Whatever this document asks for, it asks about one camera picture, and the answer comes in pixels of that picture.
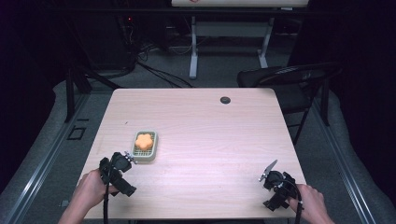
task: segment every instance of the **chair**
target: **chair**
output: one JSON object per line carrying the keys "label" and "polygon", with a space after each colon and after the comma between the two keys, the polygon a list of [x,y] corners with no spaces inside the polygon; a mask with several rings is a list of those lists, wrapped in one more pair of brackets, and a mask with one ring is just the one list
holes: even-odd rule
{"label": "chair", "polygon": [[300,123],[288,125],[288,128],[298,126],[297,133],[292,140],[296,145],[318,90],[323,84],[328,84],[329,78],[340,74],[341,71],[339,63],[268,67],[239,72],[237,83],[240,88],[273,89],[284,115],[303,113]]}

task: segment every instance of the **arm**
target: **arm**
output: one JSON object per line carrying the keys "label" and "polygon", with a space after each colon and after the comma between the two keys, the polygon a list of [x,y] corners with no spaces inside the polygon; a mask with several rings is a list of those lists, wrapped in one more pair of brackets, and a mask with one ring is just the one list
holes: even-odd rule
{"label": "arm", "polygon": [[[334,223],[327,214],[326,205],[324,204],[323,194],[308,185],[297,185],[303,199],[303,212],[302,218],[311,224],[316,223]],[[298,201],[289,198],[289,205],[291,209],[297,211]]]}
{"label": "arm", "polygon": [[[110,186],[108,192],[117,192],[117,189]],[[81,223],[88,211],[103,200],[105,193],[106,185],[102,182],[99,170],[92,170],[85,174],[79,180],[72,200],[62,214],[59,224]]]}

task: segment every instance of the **gray floor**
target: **gray floor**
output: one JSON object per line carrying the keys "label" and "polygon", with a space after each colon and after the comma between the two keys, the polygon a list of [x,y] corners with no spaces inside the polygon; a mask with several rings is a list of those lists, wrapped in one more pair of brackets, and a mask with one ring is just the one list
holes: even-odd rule
{"label": "gray floor", "polygon": [[[144,59],[141,62],[182,77],[197,88],[237,87],[235,78],[239,71],[260,66],[256,52],[261,47],[260,40],[210,38],[199,46],[198,78],[189,80],[191,52],[187,52],[187,48],[181,48],[180,43],[183,42],[178,42],[177,48],[172,48],[169,52],[152,50],[148,55],[141,55]],[[292,36],[274,35],[266,55],[269,65],[285,65],[293,43]],[[168,83],[140,66],[127,76],[111,80],[125,88],[170,88]],[[60,203],[68,200],[73,193],[111,96],[108,87],[93,79],[90,82],[94,88],[92,94],[80,95],[76,92],[78,110],[68,125],[64,124],[65,84],[63,82],[54,88],[57,99],[49,119],[19,171],[0,196],[0,223],[56,223],[59,219],[64,210]],[[323,192],[329,214],[336,223],[394,223],[395,208],[376,187],[348,141],[337,97],[331,94],[330,101],[331,127],[323,126],[314,107],[301,139],[295,146],[307,183]],[[86,128],[81,140],[67,140],[74,125]],[[55,149],[59,149],[59,152],[52,153]],[[347,168],[340,161],[340,154],[346,161]],[[36,168],[41,166],[48,168],[48,172],[42,176],[35,175]],[[346,171],[354,177],[352,184],[355,185],[352,187]],[[33,177],[43,182],[26,188],[30,183],[35,183]],[[361,207],[365,207],[363,210],[366,213],[362,214]],[[372,217],[363,217],[367,211]],[[112,220],[110,223],[128,222]],[[287,223],[287,220],[270,219],[265,220],[265,223]]]}

